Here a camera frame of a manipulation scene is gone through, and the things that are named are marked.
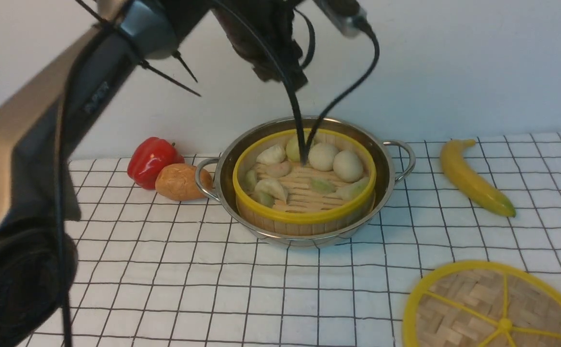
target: yellow steamer rim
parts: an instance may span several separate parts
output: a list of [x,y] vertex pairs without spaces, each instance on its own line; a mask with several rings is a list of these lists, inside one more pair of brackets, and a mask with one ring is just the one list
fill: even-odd
[[561,294],[504,264],[448,264],[409,295],[402,340],[407,347],[561,347]]
[[[304,132],[308,134],[311,131],[311,128],[305,128]],[[320,129],[317,130],[317,134],[330,134],[335,136],[336,138],[340,138],[348,143],[351,143],[356,151],[362,152],[366,157],[365,164],[366,169],[369,172],[369,181],[366,188],[360,193],[355,199],[344,203],[341,206],[334,207],[333,209],[329,209],[327,211],[317,212],[317,213],[288,213],[285,211],[278,211],[272,209],[271,207],[263,206],[259,204],[255,200],[253,200],[246,192],[242,189],[240,184],[240,176],[239,170],[241,164],[245,158],[256,148],[260,147],[264,143],[267,143],[272,140],[276,140],[283,136],[287,137],[287,140],[296,134],[296,130],[285,130],[283,132],[278,132],[262,138],[261,140],[253,143],[250,147],[245,150],[238,160],[235,163],[235,168],[233,170],[233,186],[235,188],[236,199],[242,202],[248,209],[251,209],[254,213],[258,214],[261,217],[274,220],[276,222],[282,222],[286,224],[298,224],[298,225],[307,225],[307,224],[325,224],[328,222],[333,222],[336,220],[340,220],[347,215],[353,213],[353,211],[362,207],[370,198],[371,194],[375,189],[375,180],[377,179],[377,168],[375,162],[370,155],[370,153],[366,150],[366,148],[361,145],[358,141],[352,139],[349,136],[344,134],[333,132],[331,130]]]

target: stainless steel pot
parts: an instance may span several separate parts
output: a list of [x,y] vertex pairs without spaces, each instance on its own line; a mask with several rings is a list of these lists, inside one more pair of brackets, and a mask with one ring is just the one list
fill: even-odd
[[[315,119],[316,117],[305,117],[304,128],[311,127],[314,124]],[[383,208],[385,203],[390,199],[394,186],[404,180],[404,178],[406,178],[406,176],[409,175],[415,167],[415,154],[413,153],[411,147],[406,143],[392,140],[381,142],[366,130],[356,127],[355,125],[351,125],[346,121],[325,119],[320,128],[340,132],[359,141],[364,147],[366,147],[366,149],[368,149],[370,155],[372,155],[375,160],[375,164],[377,165],[375,207],[368,215],[351,224],[351,226],[330,233],[304,237],[289,237],[287,235],[272,233],[258,228],[240,217],[235,202],[235,190],[232,180],[233,168],[235,167],[235,162],[239,158],[240,154],[250,147],[250,145],[271,134],[282,132],[283,130],[291,130],[293,128],[295,128],[295,121],[293,117],[273,120],[252,128],[235,140],[227,148],[227,151],[223,152],[220,158],[209,158],[201,162],[197,166],[194,174],[197,187],[199,187],[201,193],[210,199],[220,202],[233,218],[246,226],[261,240],[284,244],[291,247],[320,248],[323,246],[330,246],[342,240],[350,239],[351,236],[360,229],[360,227],[368,223],[368,221],[379,213],[381,208]],[[390,153],[386,149],[387,146],[401,147],[409,154],[409,164],[406,170],[398,176],[395,176],[396,171],[394,163]],[[201,182],[201,170],[211,164],[217,164],[214,178],[216,188],[214,191],[205,188]]]

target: black grid line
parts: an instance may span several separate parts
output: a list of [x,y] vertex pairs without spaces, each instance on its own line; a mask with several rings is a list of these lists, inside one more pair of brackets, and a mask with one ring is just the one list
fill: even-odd
[[[426,143],[426,141],[424,141],[424,147],[426,147],[426,155],[430,157],[430,153],[428,152],[428,143]],[[432,172],[433,164],[430,161],[430,159],[428,160],[428,165],[430,166],[430,171]],[[435,180],[434,173],[432,173],[432,177],[433,177],[433,185],[435,185],[435,189],[437,189],[437,180]],[[439,195],[438,190],[435,190],[435,194],[437,194],[437,203],[439,204],[439,206],[433,208],[439,208],[439,211],[441,211],[441,220],[443,220],[443,228],[445,228],[445,235],[446,237],[448,237],[448,244],[450,245],[450,253],[452,254],[452,261],[456,262],[456,257],[454,256],[454,248],[452,248],[452,239],[450,239],[450,231],[448,231],[448,224],[445,221],[445,214],[443,213],[443,206],[441,205],[441,196]]]
[[[510,219],[488,215],[470,200],[454,200],[457,196],[452,191],[457,189],[436,162],[436,148],[443,143],[409,143],[421,164],[394,188],[395,197],[401,199],[390,200],[353,238],[311,251],[264,248],[264,240],[223,214],[222,205],[216,201],[176,202],[143,191],[126,179],[122,159],[75,163],[70,171],[75,174],[77,197],[84,201],[85,218],[72,225],[71,233],[81,258],[80,275],[75,280],[77,294],[71,295],[75,304],[71,307],[73,321],[77,327],[82,323],[77,317],[85,313],[88,318],[92,310],[103,316],[96,319],[97,328],[84,325],[74,331],[74,336],[96,338],[97,346],[102,344],[101,338],[128,338],[131,346],[144,341],[163,345],[176,341],[205,346],[314,347],[336,338],[339,345],[355,347],[373,338],[368,336],[369,329],[390,324],[390,336],[378,342],[397,346],[396,339],[401,336],[398,323],[402,321],[399,310],[414,283],[405,283],[407,279],[402,277],[410,274],[417,281],[443,259],[457,261],[473,254],[484,257],[481,250],[485,260],[509,262],[555,281],[552,285],[561,288],[561,220],[556,219],[561,214],[561,133],[478,138],[479,147],[468,151],[465,158],[476,171],[509,194],[517,205],[518,216]],[[397,166],[404,169],[408,156],[400,149],[391,154]],[[193,164],[215,157],[185,156],[186,162]],[[470,235],[462,235],[464,230]],[[539,236],[538,241],[530,240],[533,234]],[[417,254],[399,251],[409,248],[417,248]],[[202,253],[212,250],[214,254]],[[541,253],[552,254],[552,264],[536,266],[534,259]],[[145,268],[148,274],[135,274],[131,267]],[[108,274],[108,268],[116,269],[117,274]],[[123,287],[135,292],[140,289],[135,305],[119,304],[123,303],[123,298],[118,298]],[[156,292],[174,293],[171,305],[163,307],[158,300],[152,305]],[[240,304],[226,306],[227,293],[236,295]],[[270,298],[273,305],[262,307],[257,303],[263,293],[276,293]],[[97,305],[104,297],[108,301]],[[343,299],[329,303],[326,300],[330,297]],[[193,299],[207,301],[205,305],[186,305],[186,300]],[[219,300],[225,301],[224,307],[219,306]],[[331,312],[326,305],[342,309]],[[107,330],[108,324],[114,323],[109,321],[112,312],[118,317],[131,317],[132,331],[119,330],[128,331],[128,336],[113,336]],[[178,325],[183,324],[180,314],[209,320],[197,326],[192,336],[181,336],[176,334],[185,331]],[[219,324],[226,316],[222,315],[239,315],[243,319],[240,331],[223,337],[226,330]],[[166,318],[164,330],[150,330],[151,317]],[[255,327],[261,329],[262,320],[277,321],[274,324],[278,326],[263,327],[265,331],[254,334]],[[306,326],[297,322],[306,322]],[[61,334],[55,321],[48,324],[33,332],[25,346],[44,347],[42,339],[33,337],[55,338]]]
[[[381,215],[381,212],[379,211],[379,219],[381,220],[383,216]],[[383,254],[385,257],[385,285],[388,288],[388,307],[389,307],[389,313],[390,313],[390,319],[394,318],[393,316],[393,312],[392,312],[392,298],[391,298],[391,294],[390,294],[390,272],[388,270],[388,256],[387,256],[387,250],[386,250],[386,245],[388,244],[387,242],[385,242],[385,233],[383,232],[383,226],[379,226],[381,229],[381,240],[383,242]],[[396,335],[400,335],[400,332],[396,333],[395,329],[394,329],[394,323],[391,323],[392,325],[392,341],[394,341],[394,347],[396,347]]]
[[220,270],[218,271],[218,277],[216,278],[216,288],[214,289],[214,301],[212,301],[212,312],[209,316],[209,325],[207,326],[207,334],[205,336],[205,347],[209,342],[209,332],[212,330],[212,320],[214,319],[214,309],[216,309],[216,298],[218,297],[218,287],[220,285],[220,277],[222,275],[222,266],[225,264],[225,256],[227,255],[227,245],[229,242],[229,237],[231,237],[231,225],[229,224],[229,231],[227,233],[227,239],[225,241],[225,247],[222,251],[222,264],[220,264]]
[[[400,147],[398,147],[398,153],[402,156],[402,149]],[[401,164],[401,171],[404,171],[404,162],[401,160],[400,162]],[[407,189],[407,180],[403,180],[402,184],[405,187],[405,196],[407,198],[407,205],[409,206],[409,216],[410,216],[410,220],[411,220],[411,229],[413,230],[413,237],[415,238],[415,244],[417,247],[417,262],[418,264],[420,264],[420,277],[424,277],[424,270],[422,268],[422,256],[420,254],[420,244],[419,241],[417,240],[417,233],[415,233],[415,220],[413,220],[413,211],[411,211],[411,201],[409,198],[409,192]]]
[[[484,152],[484,147],[483,147],[481,141],[479,140],[479,138],[477,140],[477,143],[479,145],[479,149],[481,150],[482,155],[484,156],[485,159],[487,159],[486,153]],[[511,153],[512,151],[510,149],[509,143],[505,142],[505,144],[507,145],[507,149],[509,149],[509,151]],[[488,163],[488,159],[486,160],[486,164],[488,165],[488,169],[490,170],[490,164]],[[494,175],[492,174],[492,171],[490,173],[490,178],[493,180],[494,187],[497,187],[497,182],[495,182],[495,180],[494,180]],[[525,261],[525,257],[522,256],[522,252],[520,251],[520,246],[518,244],[518,237],[516,236],[516,233],[514,232],[514,226],[512,226],[512,222],[510,221],[509,218],[507,218],[507,222],[509,224],[510,230],[512,230],[512,235],[514,236],[514,243],[516,244],[516,248],[518,249],[518,254],[520,255],[520,259],[522,261],[522,265],[524,266],[524,270],[529,271],[529,268],[527,268],[527,262]]]
[[[541,154],[540,147],[538,147],[537,144],[536,144],[536,148],[538,149],[538,152],[540,152],[540,154]],[[555,186],[558,188],[557,181],[556,181],[556,180],[554,179],[554,177],[552,176],[552,173],[550,172],[550,169],[549,169],[548,171],[549,171],[549,173],[550,173],[552,182],[553,182],[553,183],[555,184]],[[529,195],[529,198],[531,199],[531,203],[532,203],[532,204],[534,205],[534,207],[535,207],[535,213],[536,213],[536,215],[538,215],[538,219],[540,220],[540,223],[542,224],[542,226],[543,226],[544,229],[546,230],[546,227],[544,226],[544,220],[542,219],[542,217],[541,217],[541,215],[540,215],[540,212],[538,211],[538,208],[535,206],[535,202],[534,202],[533,196]],[[560,266],[560,268],[561,268],[561,258],[560,258],[560,255],[559,255],[559,253],[554,249],[554,244],[552,244],[552,240],[551,240],[550,235],[549,235],[548,233],[546,233],[546,235],[547,235],[548,242],[550,243],[551,248],[552,248],[552,250],[554,251],[554,256],[556,257],[557,262],[558,262],[558,264],[559,264],[559,266]]]
[[248,329],[248,316],[251,315],[250,312],[250,299],[252,298],[252,279],[254,279],[254,269],[257,263],[257,252],[259,250],[259,240],[257,240],[257,244],[254,245],[254,259],[252,259],[252,268],[250,272],[250,285],[248,286],[248,302],[246,304],[246,317],[244,319],[244,331],[242,333],[242,347],[244,346],[244,341],[246,340],[246,332]]
[[[147,215],[146,215],[146,219],[147,219],[147,217],[150,215],[150,211],[151,211],[151,206],[150,206],[150,208],[148,209],[148,213],[147,213]],[[111,231],[111,234],[113,234],[113,231],[115,231],[115,226],[117,226],[117,222],[116,222],[115,225],[113,226],[113,230]],[[139,234],[138,234],[138,236],[137,236],[137,243],[138,243],[139,240],[141,239],[141,234],[143,233],[143,227],[144,227],[144,226],[145,226],[145,223],[141,224],[141,229],[139,230]],[[135,243],[135,246],[134,246],[134,247],[132,248],[132,250],[130,251],[130,255],[129,255],[129,257],[128,257],[128,261],[126,261],[126,266],[124,267],[124,271],[123,271],[122,275],[120,276],[119,283],[117,284],[117,290],[115,290],[115,296],[113,297],[113,301],[112,301],[112,303],[111,303],[111,309],[113,309],[113,306],[115,306],[115,301],[117,301],[117,296],[119,295],[120,288],[122,287],[122,281],[123,281],[123,279],[124,279],[124,276],[126,276],[126,272],[128,271],[128,265],[130,264],[130,261],[132,261],[132,256],[135,254],[135,249],[137,248],[137,243]],[[104,255],[104,252],[106,251],[108,245],[109,245],[109,242],[107,242],[107,244],[104,246],[104,250],[102,250],[102,255],[101,255],[100,259],[102,259],[102,256]],[[91,281],[91,279],[92,279],[93,276],[94,276],[94,272],[95,272],[96,268],[97,268],[97,266],[95,266],[94,270],[92,271],[92,274],[91,274],[90,277],[89,277],[90,281]],[[85,290],[85,294],[83,295],[81,302],[85,299],[85,295],[87,295],[88,289],[89,289],[89,285],[88,285],[88,287],[87,287],[86,290]],[[111,314],[110,314],[110,312],[109,312],[109,314],[107,314],[107,318],[104,320],[104,324],[102,325],[102,333],[104,333],[104,330],[105,330],[106,327],[107,327],[107,324],[108,324],[108,322],[109,322],[110,317],[111,317]]]

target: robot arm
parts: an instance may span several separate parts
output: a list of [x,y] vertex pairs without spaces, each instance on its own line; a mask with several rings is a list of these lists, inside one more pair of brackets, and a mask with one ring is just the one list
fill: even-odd
[[[355,0],[315,1],[346,37],[356,35],[358,20],[364,22]],[[80,220],[81,211],[70,175],[63,175],[56,189],[62,177],[56,172],[66,172],[66,158],[137,65],[172,56],[211,10],[259,79],[282,80],[294,93],[307,83],[292,38],[293,7],[301,2],[97,0],[102,21],[0,106],[0,346],[18,345],[59,305],[65,307],[64,322],[70,321],[67,294],[77,252],[71,239],[61,238],[63,221]],[[296,117],[296,127],[300,123]],[[70,336],[68,323],[64,335]]]
[[[315,0],[347,37],[364,10],[355,0]],[[298,90],[307,79],[292,38],[293,8],[283,0],[231,0],[289,69]],[[77,57],[84,54],[64,112],[64,158],[68,158],[142,59],[165,59],[212,11],[236,52],[263,81],[279,80],[261,46],[223,8],[210,0],[98,0],[99,15],[119,30],[96,24],[0,106],[0,230],[53,210],[53,151],[58,101]],[[79,220],[75,191],[64,182],[67,220]]]

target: white wall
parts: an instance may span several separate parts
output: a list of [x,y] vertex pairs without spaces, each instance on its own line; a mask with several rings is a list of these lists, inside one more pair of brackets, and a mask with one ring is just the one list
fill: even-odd
[[[382,58],[332,116],[401,140],[561,130],[561,0],[362,5]],[[372,50],[364,37],[345,40],[312,3],[302,9],[317,29],[317,52],[299,97],[304,113],[315,114],[366,69]],[[72,0],[0,0],[0,103],[91,23]],[[298,18],[295,27],[305,47],[305,24]],[[245,130],[289,116],[282,85],[261,83],[211,15],[181,52],[198,85],[176,61],[155,66],[202,99],[138,70],[74,158],[128,156],[153,135],[176,140],[182,152],[220,152]]]

